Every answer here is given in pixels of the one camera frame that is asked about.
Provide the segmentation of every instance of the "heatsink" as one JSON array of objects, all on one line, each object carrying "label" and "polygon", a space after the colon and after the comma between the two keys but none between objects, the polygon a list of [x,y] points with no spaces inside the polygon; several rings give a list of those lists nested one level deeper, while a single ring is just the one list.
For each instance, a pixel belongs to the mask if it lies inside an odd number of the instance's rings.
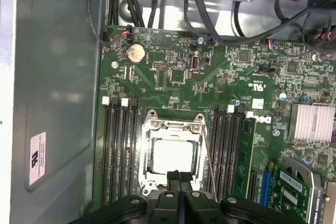
[{"label": "heatsink", "polygon": [[335,107],[293,104],[288,136],[291,140],[330,143]]}]

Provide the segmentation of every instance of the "screw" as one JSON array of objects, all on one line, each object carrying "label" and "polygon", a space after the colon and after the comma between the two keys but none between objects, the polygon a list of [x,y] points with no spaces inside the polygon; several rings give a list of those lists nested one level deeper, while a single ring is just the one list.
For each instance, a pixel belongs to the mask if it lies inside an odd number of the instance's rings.
[{"label": "screw", "polygon": [[197,43],[200,44],[200,45],[203,45],[204,44],[204,38],[203,37],[198,37],[197,38]]},{"label": "screw", "polygon": [[198,198],[198,197],[201,196],[201,194],[195,191],[195,192],[191,193],[191,196],[193,196],[195,198]]},{"label": "screw", "polygon": [[235,204],[238,202],[238,200],[236,200],[235,198],[228,198],[227,201],[229,201],[232,204]]},{"label": "screw", "polygon": [[159,127],[159,124],[157,122],[152,122],[152,127],[157,128],[157,127]]},{"label": "screw", "polygon": [[279,130],[273,130],[273,136],[280,136],[280,134]]},{"label": "screw", "polygon": [[113,61],[111,64],[112,68],[117,68],[119,66],[119,63],[117,61]]},{"label": "screw", "polygon": [[198,125],[193,125],[192,127],[191,127],[191,129],[192,129],[192,131],[199,131],[200,130],[200,127],[198,126]]}]

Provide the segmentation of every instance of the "sticker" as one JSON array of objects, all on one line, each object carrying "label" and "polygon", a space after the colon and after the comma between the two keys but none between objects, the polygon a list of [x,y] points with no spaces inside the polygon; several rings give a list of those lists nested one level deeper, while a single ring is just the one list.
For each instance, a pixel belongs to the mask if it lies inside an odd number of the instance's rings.
[{"label": "sticker", "polygon": [[45,173],[46,133],[42,132],[30,139],[29,185],[31,186]]},{"label": "sticker", "polygon": [[264,108],[263,99],[253,99],[252,100],[252,109],[262,110]]},{"label": "sticker", "polygon": [[280,178],[286,181],[289,185],[294,187],[300,193],[302,192],[303,186],[300,183],[296,182],[294,179],[292,179],[290,176],[288,176],[286,173],[280,172]]},{"label": "sticker", "polygon": [[293,204],[295,204],[296,206],[298,205],[298,200],[289,192],[287,192],[286,190],[283,191],[283,195],[289,199],[290,201],[292,201]]}]

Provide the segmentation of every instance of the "pci express slot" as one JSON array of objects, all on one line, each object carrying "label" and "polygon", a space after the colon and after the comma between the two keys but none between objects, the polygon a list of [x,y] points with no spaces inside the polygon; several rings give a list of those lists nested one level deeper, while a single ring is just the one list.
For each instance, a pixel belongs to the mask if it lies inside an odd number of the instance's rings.
[{"label": "pci express slot", "polygon": [[130,101],[130,148],[129,148],[129,161],[128,161],[128,174],[127,174],[127,189],[128,195],[133,194],[133,183],[134,183],[134,171],[135,171],[135,148],[138,130],[138,102],[136,99],[131,99]]},{"label": "pci express slot", "polygon": [[111,130],[110,130],[110,202],[116,201],[117,198],[117,175],[118,175],[118,142],[119,142],[119,122],[120,122],[120,104],[118,98],[111,99],[113,113],[111,114]]},{"label": "pci express slot", "polygon": [[[237,153],[244,115],[226,113],[220,105],[214,114],[211,161],[214,171],[216,192],[221,199],[234,192],[237,168]],[[212,191],[211,177],[208,176],[208,190]]]},{"label": "pci express slot", "polygon": [[259,202],[263,207],[268,207],[271,180],[272,180],[272,173],[267,169],[264,170],[263,181],[261,184],[260,202]]},{"label": "pci express slot", "polygon": [[109,202],[109,149],[110,149],[110,130],[111,130],[111,113],[112,106],[111,103],[105,106],[105,123],[104,123],[104,138],[103,138],[103,156],[102,156],[102,206],[106,206]]},{"label": "pci express slot", "polygon": [[251,201],[254,200],[256,181],[257,181],[257,172],[254,169],[252,169],[250,172],[250,178],[249,178],[248,190],[247,190],[247,199]]}]

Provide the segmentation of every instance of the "blue connector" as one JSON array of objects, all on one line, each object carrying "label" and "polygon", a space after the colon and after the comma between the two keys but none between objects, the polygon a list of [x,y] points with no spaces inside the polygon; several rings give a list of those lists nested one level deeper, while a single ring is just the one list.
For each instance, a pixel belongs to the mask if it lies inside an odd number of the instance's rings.
[{"label": "blue connector", "polygon": [[263,181],[261,186],[260,202],[259,202],[263,207],[268,207],[271,180],[272,180],[272,173],[267,169],[264,170]]}]

